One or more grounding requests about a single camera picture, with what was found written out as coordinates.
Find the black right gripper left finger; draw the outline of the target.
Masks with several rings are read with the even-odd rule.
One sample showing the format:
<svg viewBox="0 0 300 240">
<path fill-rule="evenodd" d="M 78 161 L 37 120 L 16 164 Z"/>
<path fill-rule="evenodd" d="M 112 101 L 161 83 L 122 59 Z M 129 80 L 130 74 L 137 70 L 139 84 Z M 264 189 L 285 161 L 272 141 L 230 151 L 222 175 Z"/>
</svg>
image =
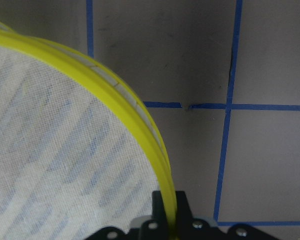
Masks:
<svg viewBox="0 0 300 240">
<path fill-rule="evenodd" d="M 152 192 L 152 219 L 159 222 L 166 222 L 167 216 L 164 207 L 163 197 L 159 190 Z"/>
</svg>

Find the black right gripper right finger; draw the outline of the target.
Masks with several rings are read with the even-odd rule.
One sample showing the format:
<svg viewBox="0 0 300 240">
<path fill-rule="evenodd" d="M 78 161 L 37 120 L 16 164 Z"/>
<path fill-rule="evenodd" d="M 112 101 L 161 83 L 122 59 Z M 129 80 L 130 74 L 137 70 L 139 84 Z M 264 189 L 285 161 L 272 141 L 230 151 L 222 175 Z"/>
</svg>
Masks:
<svg viewBox="0 0 300 240">
<path fill-rule="evenodd" d="M 177 220 L 191 220 L 193 218 L 192 211 L 188 202 L 187 195 L 184 191 L 176 191 L 177 201 Z"/>
</svg>

